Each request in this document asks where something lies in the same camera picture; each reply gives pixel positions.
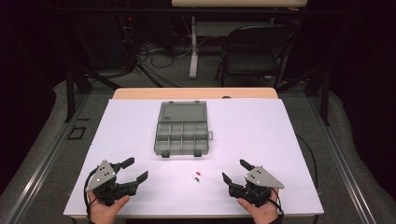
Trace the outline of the person's right hand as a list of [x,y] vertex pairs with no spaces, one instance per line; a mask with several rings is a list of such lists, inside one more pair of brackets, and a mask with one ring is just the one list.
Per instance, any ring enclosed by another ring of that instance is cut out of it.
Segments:
[[243,198],[239,198],[237,202],[252,216],[255,224],[269,224],[280,216],[278,208],[273,203],[266,203],[256,207]]

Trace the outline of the white desk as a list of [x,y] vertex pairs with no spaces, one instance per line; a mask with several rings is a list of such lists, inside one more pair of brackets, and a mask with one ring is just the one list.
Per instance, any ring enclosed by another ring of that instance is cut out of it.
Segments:
[[[184,9],[300,9],[308,5],[309,0],[172,0],[173,7]],[[190,78],[195,79],[198,75],[198,44],[197,37],[222,37],[228,35],[233,29],[243,25],[249,25],[250,22],[230,21],[221,19],[220,21],[209,21],[207,19],[198,19],[196,16],[191,17],[191,67]]]

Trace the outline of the black folding chair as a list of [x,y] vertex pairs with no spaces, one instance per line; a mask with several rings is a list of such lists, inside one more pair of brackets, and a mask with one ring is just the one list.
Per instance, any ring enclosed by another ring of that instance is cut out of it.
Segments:
[[287,24],[249,25],[231,31],[221,49],[215,79],[224,86],[226,77],[273,77],[280,80],[296,29]]

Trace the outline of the white board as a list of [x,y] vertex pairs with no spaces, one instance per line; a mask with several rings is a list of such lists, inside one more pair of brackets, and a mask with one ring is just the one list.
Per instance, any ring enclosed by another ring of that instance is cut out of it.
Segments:
[[[284,184],[279,196],[286,215],[322,214],[281,100],[210,99],[206,103],[208,128],[214,134],[208,154],[166,159],[153,150],[160,101],[109,101],[64,214],[85,217],[84,182],[102,160],[121,162],[130,157],[135,162],[118,173],[118,181],[133,181],[146,171],[148,179],[120,211],[123,217],[243,217],[246,211],[230,197],[222,178],[225,173],[233,182],[244,183],[247,171],[240,160],[262,166]],[[200,183],[193,176],[199,177]]]

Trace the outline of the wooden table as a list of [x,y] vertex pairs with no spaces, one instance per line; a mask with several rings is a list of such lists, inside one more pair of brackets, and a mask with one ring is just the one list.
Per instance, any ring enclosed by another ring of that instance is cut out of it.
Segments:
[[113,99],[221,99],[264,98],[277,99],[273,88],[119,88]]

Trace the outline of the person's left hand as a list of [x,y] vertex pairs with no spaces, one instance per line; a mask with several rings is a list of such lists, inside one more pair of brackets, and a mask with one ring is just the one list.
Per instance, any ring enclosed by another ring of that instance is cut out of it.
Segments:
[[92,191],[88,192],[88,199],[89,220],[91,222],[94,224],[114,224],[118,212],[130,201],[130,196],[123,196],[110,206],[100,202]]

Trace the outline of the aluminium floor rail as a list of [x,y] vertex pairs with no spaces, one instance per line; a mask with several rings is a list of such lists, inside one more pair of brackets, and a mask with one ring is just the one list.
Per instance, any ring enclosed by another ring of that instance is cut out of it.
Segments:
[[377,224],[373,213],[362,194],[361,188],[358,185],[354,175],[352,174],[344,157],[344,154],[339,147],[339,144],[332,132],[332,128],[330,126],[327,126],[322,120],[319,112],[320,106],[318,100],[315,97],[308,97],[307,100],[311,106],[311,109],[315,115],[320,129],[324,132],[326,139],[329,142],[332,159],[337,167],[338,173],[340,174],[344,182],[349,198],[353,202],[355,210],[360,217],[361,223]]
[[0,196],[0,224],[82,224],[64,209],[78,180],[92,139],[89,95],[78,97],[69,122],[59,100],[21,169]]

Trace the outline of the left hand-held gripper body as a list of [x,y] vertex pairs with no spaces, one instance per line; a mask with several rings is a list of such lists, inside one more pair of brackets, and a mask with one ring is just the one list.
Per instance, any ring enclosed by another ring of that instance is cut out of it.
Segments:
[[137,192],[137,182],[117,183],[117,173],[121,162],[111,163],[103,160],[87,177],[85,191],[92,191],[105,205],[112,205],[123,196],[134,196]]

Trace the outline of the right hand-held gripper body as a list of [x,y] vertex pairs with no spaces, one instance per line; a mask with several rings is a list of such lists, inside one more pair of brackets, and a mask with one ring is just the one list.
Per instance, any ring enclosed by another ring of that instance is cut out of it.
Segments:
[[262,166],[245,165],[247,174],[245,175],[246,184],[244,186],[235,184],[228,178],[229,195],[235,198],[243,198],[250,204],[260,207],[270,199],[274,189],[283,189],[285,186],[266,171]]

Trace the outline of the grey clear compartment organizer box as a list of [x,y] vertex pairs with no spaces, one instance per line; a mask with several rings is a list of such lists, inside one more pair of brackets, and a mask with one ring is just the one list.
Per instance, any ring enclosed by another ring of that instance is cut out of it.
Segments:
[[157,155],[201,157],[208,154],[210,138],[205,101],[162,102],[154,142]]

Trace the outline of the black metal stand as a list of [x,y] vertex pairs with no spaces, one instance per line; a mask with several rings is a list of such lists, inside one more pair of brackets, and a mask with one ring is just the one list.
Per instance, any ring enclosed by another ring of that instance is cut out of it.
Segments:
[[286,91],[304,80],[307,81],[304,94],[308,97],[320,96],[319,114],[324,124],[329,126],[330,71],[327,68],[313,68],[292,81],[276,87],[276,91]]
[[105,84],[112,90],[117,90],[120,85],[110,81],[104,76],[99,75],[93,70],[85,66],[71,67],[66,74],[66,99],[67,99],[67,116],[65,121],[69,122],[76,113],[75,102],[75,87],[77,87],[83,94],[88,94],[92,91],[92,85],[88,78],[92,77],[99,82]]

